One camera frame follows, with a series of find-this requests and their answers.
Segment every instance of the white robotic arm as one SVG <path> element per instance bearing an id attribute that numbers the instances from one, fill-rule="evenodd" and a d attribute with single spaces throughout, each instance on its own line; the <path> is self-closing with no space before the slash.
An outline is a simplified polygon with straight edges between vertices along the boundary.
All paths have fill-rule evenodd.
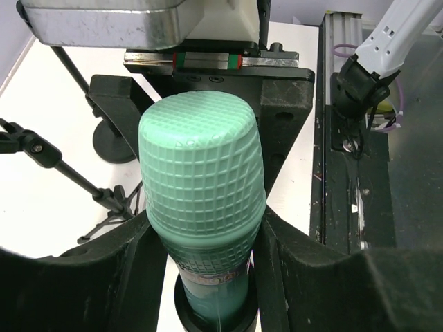
<path id="1" fill-rule="evenodd" d="M 334 107 L 341 117 L 361 120 L 389 96 L 409 50 L 441 9 L 443 0 L 394 0 L 338 74 Z"/>
<path id="2" fill-rule="evenodd" d="M 380 79 L 396 73 L 442 9 L 443 0 L 395 0 L 374 32 L 357 48 L 359 64 Z"/>

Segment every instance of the black clamp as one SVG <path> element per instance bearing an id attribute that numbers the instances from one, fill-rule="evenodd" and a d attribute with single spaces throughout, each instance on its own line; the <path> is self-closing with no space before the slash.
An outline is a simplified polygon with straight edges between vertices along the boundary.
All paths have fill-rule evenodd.
<path id="1" fill-rule="evenodd" d="M 62 161 L 62 152 L 34 131 L 4 119 L 0 119 L 0 127 L 7 131 L 0 133 L 0 154 L 24 152 L 43 168 L 57 167 Z"/>
<path id="2" fill-rule="evenodd" d="M 124 219 L 131 219 L 134 216 L 129 208 L 130 202 L 126 199 L 125 190 L 122 185 L 116 185 L 114 190 L 110 190 L 109 188 L 100 188 L 99 190 L 101 191 L 101 195 L 99 197 L 93 196 L 92 198 L 101 206 L 111 210 L 108 216 Z"/>
<path id="3" fill-rule="evenodd" d="M 360 121 L 368 109 L 376 107 L 390 95 L 389 85 L 400 74 L 379 79 L 377 73 L 367 72 L 354 54 L 345 63 L 337 77 L 338 94 L 334 101 L 337 114 L 345 119 Z"/>

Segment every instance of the black screw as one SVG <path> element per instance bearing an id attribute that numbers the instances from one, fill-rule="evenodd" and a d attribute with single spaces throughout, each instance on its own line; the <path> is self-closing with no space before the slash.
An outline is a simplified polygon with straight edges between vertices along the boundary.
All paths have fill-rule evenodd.
<path id="1" fill-rule="evenodd" d="M 224 78 L 222 78 L 222 77 L 209 77 L 209 80 L 211 82 L 214 82 L 214 83 L 222 83 L 224 81 Z"/>

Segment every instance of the black tripod stand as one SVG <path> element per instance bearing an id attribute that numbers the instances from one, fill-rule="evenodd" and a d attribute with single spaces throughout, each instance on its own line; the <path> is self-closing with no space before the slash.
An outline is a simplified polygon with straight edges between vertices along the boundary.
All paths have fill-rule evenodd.
<path id="1" fill-rule="evenodd" d="M 1 118 L 0 127 L 3 127 L 6 131 L 0 132 L 0 154 L 24 152 L 39 166 L 43 168 L 55 168 L 65 175 L 65 177 L 90 193 L 95 202 L 109 209 L 108 217 L 103 222 L 97 224 L 88 234 L 80 237 L 77 240 L 79 244 L 89 241 L 91 237 L 103 227 L 124 223 L 138 214 L 141 183 L 137 185 L 128 197 L 125 196 L 125 191 L 121 185 L 115 186 L 114 190 L 97 188 L 62 160 L 62 152 L 57 149 L 57 147 L 37 135 L 34 131 L 24 129 L 14 122 L 6 122 Z M 133 213 L 130 209 L 130 204 L 136 196 L 137 205 Z"/>

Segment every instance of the green plastic cap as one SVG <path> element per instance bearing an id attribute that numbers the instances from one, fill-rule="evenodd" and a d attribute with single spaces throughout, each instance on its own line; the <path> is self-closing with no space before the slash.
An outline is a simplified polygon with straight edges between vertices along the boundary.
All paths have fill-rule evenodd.
<path id="1" fill-rule="evenodd" d="M 266 207 L 252 108 L 216 91 L 173 95 L 143 114 L 139 141 L 147 215 L 167 247 L 246 241 L 246 255 Z"/>

